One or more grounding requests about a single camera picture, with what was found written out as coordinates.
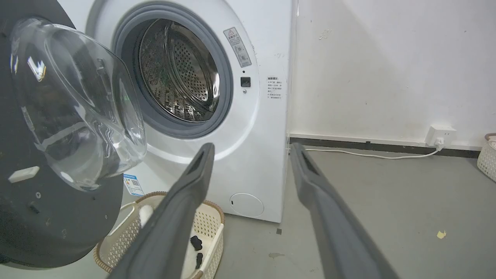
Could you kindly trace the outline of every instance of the white plastic basket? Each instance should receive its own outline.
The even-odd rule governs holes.
[[[482,147],[477,159],[477,167],[496,182],[496,140],[491,139],[494,136],[496,133],[485,136],[486,144]]]
[[[157,208],[166,192],[147,194],[136,202],[121,207],[121,211],[131,207],[127,217],[109,233],[95,248],[93,258],[103,270],[110,273],[134,241],[140,230],[139,209],[143,205]],[[213,279],[219,267],[224,250],[224,213],[212,202],[204,201],[196,210],[193,221],[195,233],[201,235],[202,245],[207,249],[198,270],[189,279]]]

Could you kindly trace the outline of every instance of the white cable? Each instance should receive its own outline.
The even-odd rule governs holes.
[[[305,149],[305,150],[306,151],[321,151],[321,152],[339,152],[339,153],[346,153],[346,154],[362,156],[362,157],[374,157],[374,158],[381,158],[381,159],[396,160],[396,159],[408,159],[408,158],[425,158],[425,157],[432,156],[432,155],[434,155],[434,154],[436,154],[442,150],[443,145],[444,145],[444,139],[438,138],[435,142],[435,145],[436,145],[435,151],[431,152],[429,154],[416,155],[416,156],[400,156],[400,157],[385,157],[385,156],[379,156],[379,155],[373,155],[373,154],[360,154],[360,153],[353,153],[353,152],[339,150],[339,149]]]
[[[306,149],[306,151],[339,152],[339,153],[346,153],[346,154],[351,154],[351,155],[356,155],[356,156],[363,156],[363,157],[374,157],[374,158],[381,158],[381,159],[396,160],[396,159],[407,159],[407,158],[425,158],[425,157],[429,157],[431,155],[434,155],[434,154],[438,153],[440,150],[437,150],[436,149],[434,152],[431,152],[431,153],[425,154],[425,155],[400,156],[400,157],[385,157],[385,156],[379,156],[379,155],[373,155],[373,154],[359,154],[359,153],[353,153],[353,152],[339,150],[339,149]]]

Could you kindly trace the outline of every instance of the washing machine door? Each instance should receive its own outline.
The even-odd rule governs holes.
[[[59,267],[112,229],[143,119],[125,65],[56,0],[1,7],[0,260]]]

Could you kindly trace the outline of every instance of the washing machine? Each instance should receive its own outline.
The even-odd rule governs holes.
[[[287,158],[291,0],[59,0],[76,29],[129,70],[148,151],[124,174],[133,195],[167,191],[215,144],[207,199],[280,222]]]

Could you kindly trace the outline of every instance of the wall socket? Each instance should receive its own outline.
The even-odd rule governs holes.
[[[438,138],[444,140],[444,145],[442,147],[450,146],[453,140],[456,139],[456,130],[451,126],[431,125],[429,132],[427,132],[426,144],[428,146],[435,146],[435,141]]]

